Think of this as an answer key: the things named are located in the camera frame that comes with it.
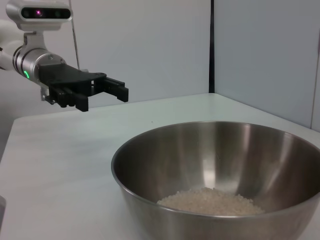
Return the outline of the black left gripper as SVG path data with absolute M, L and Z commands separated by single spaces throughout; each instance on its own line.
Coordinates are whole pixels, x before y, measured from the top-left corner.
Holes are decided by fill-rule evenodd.
M 64 85 L 90 84 L 92 81 L 92 95 L 107 93 L 124 103 L 129 101 L 129 89 L 125 87 L 125 83 L 107 77 L 105 73 L 85 72 L 61 63 L 41 65 L 38 77 L 42 84 L 49 87 L 49 103 L 58 104 L 61 108 L 75 107 L 81 112 L 87 112 L 91 87 Z

